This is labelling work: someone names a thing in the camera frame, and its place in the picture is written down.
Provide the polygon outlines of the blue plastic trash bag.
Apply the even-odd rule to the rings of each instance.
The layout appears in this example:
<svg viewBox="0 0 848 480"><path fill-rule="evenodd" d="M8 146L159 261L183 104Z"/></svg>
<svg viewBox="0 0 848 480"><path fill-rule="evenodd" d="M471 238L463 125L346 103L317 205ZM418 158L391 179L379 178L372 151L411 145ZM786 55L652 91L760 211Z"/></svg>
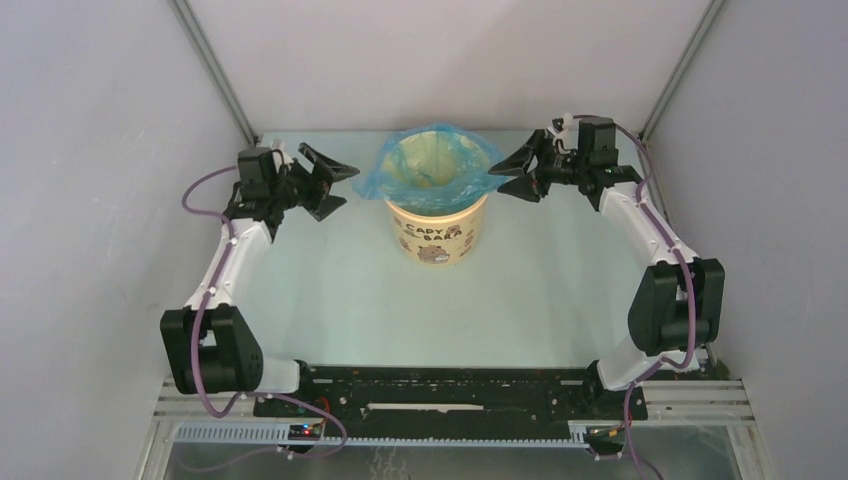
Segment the blue plastic trash bag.
<svg viewBox="0 0 848 480"><path fill-rule="evenodd" d="M469 208L505 181L489 173L504 160L487 138L436 123L389 136L354 191L421 216L446 216Z"/></svg>

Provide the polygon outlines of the yellow capybara trash bin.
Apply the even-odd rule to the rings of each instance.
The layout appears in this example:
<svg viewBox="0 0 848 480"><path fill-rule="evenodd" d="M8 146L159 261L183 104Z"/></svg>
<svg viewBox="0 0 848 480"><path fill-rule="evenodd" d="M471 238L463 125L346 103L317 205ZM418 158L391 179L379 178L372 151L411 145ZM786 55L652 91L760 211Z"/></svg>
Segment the yellow capybara trash bin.
<svg viewBox="0 0 848 480"><path fill-rule="evenodd" d="M444 266L462 260L476 245L487 195L469 208L446 216L421 216L386 202L401 249L423 265Z"/></svg>

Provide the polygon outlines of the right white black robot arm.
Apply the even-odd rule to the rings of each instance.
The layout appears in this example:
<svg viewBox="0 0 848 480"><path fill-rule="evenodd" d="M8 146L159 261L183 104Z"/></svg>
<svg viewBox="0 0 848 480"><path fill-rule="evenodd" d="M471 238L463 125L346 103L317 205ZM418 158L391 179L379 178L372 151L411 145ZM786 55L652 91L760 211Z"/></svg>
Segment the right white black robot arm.
<svg viewBox="0 0 848 480"><path fill-rule="evenodd" d="M500 193L533 203L555 184L576 187L624 235L644 269L628 310L627 336L594 364L594 383L581 392L583 408L596 418L620 407L620 391L662 368L697 368L697 350L718 335L725 282L720 261L688 247L659 213L648 176L620 164L620 135L634 144L640 159L648 160L646 147L613 119L564 115L535 130L489 170L507 179Z"/></svg>

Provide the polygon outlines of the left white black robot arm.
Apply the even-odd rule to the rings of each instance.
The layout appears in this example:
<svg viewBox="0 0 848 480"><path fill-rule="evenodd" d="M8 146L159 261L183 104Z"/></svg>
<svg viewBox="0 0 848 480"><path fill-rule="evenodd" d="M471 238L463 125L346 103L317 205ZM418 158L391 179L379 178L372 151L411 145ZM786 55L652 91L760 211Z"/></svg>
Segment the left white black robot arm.
<svg viewBox="0 0 848 480"><path fill-rule="evenodd" d="M301 208L324 220L346 202L332 194L332 187L359 173L306 143L298 153L293 158L281 147L239 152L230 168L238 178L221 212L181 201L186 211L221 223L216 251L199 286L182 308L165 311L160 320L172 377L182 394L278 394L278 404L297 417L315 406L315 388L301 380L304 363L266 358L239 307L286 212Z"/></svg>

